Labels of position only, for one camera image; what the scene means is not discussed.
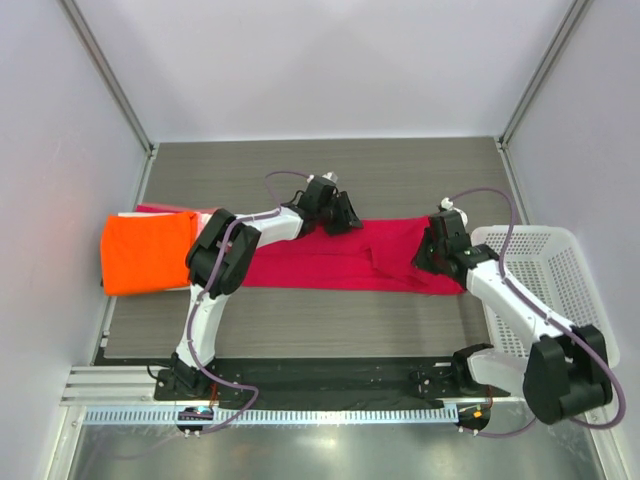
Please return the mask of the magenta red t shirt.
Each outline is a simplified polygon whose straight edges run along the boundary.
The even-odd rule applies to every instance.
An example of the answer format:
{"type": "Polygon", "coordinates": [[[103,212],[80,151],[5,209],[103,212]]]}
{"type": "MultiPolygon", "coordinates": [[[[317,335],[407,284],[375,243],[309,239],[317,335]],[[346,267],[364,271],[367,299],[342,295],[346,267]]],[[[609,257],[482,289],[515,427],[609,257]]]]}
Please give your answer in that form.
{"type": "Polygon", "coordinates": [[[371,219],[362,229],[330,236],[318,229],[259,248],[245,287],[402,292],[447,296],[464,292],[454,280],[417,269],[425,217],[371,219]]]}

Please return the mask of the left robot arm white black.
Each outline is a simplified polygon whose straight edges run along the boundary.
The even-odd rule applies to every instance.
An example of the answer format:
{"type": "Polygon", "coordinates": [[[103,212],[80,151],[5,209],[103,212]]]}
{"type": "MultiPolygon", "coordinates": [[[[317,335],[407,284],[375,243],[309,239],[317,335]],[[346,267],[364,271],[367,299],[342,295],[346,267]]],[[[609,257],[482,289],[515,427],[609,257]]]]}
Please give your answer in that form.
{"type": "Polygon", "coordinates": [[[187,257],[190,303],[182,338],[167,367],[158,374],[156,396],[205,397],[217,379],[210,370],[216,337],[231,296],[246,279],[256,252],[300,239],[316,228],[330,236],[361,229],[348,194],[327,176],[312,176],[293,200],[270,211],[211,214],[187,257]]]}

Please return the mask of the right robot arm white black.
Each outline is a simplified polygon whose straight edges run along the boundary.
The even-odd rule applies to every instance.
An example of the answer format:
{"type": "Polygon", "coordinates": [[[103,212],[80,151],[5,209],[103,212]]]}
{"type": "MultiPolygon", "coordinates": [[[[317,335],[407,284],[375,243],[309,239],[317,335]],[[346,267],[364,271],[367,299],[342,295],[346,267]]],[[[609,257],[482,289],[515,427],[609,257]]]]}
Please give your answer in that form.
{"type": "Polygon", "coordinates": [[[479,347],[451,370],[453,388],[469,396],[491,385],[519,395],[547,425],[576,421],[616,402],[618,411],[604,426],[618,425],[627,404],[609,364],[604,334],[547,307],[510,273],[505,256],[504,250],[473,244],[460,210],[429,216],[414,266],[455,281],[506,322],[529,351],[521,365],[492,347],[479,347]]]}

